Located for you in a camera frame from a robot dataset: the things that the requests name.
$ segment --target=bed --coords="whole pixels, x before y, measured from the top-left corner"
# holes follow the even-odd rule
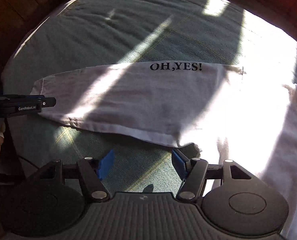
[[[297,83],[297,42],[227,0],[72,0],[23,40],[4,69],[3,88],[5,94],[29,94],[36,80],[60,72],[179,59],[237,65],[263,84]],[[37,166],[102,158],[114,149],[115,164],[103,182],[111,193],[150,188],[176,194],[181,184],[170,148],[37,115],[8,123],[17,153]],[[22,165],[26,176],[35,171]],[[78,190],[77,181],[66,183]]]

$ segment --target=ribbed black surface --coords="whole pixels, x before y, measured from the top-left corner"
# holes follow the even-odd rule
[[[34,238],[8,234],[4,240]],[[113,200],[92,204],[71,229],[40,240],[233,240],[217,231],[200,215],[196,206],[173,199],[171,193],[117,193]],[[275,235],[261,240],[281,240]]]

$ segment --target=folded white cloth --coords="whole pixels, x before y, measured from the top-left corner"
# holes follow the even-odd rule
[[[31,94],[55,97],[40,114],[65,125],[172,147],[193,142],[209,163],[233,159],[286,198],[282,234],[297,239],[297,85],[259,83],[234,66],[159,61],[48,76]]]

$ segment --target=black cable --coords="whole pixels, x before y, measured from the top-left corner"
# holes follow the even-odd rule
[[[36,166],[33,162],[31,162],[31,161],[25,159],[24,157],[22,157],[22,156],[20,156],[20,155],[17,155],[17,157],[21,158],[22,160],[25,160],[27,163],[31,164],[34,168],[36,168],[36,169],[38,169],[38,170],[40,169],[40,168],[39,168],[38,166]]]

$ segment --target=black device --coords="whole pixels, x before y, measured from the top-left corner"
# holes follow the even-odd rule
[[[0,118],[38,113],[55,103],[43,96],[9,96],[0,99]],[[110,151],[102,160],[54,160],[38,169],[0,199],[0,222],[7,231],[3,240],[283,239],[286,200],[232,160],[208,164],[173,149],[172,164],[183,181],[176,196],[111,196],[101,180],[113,160]],[[83,195],[65,179],[79,179]],[[203,197],[208,179],[220,179],[221,186]]]

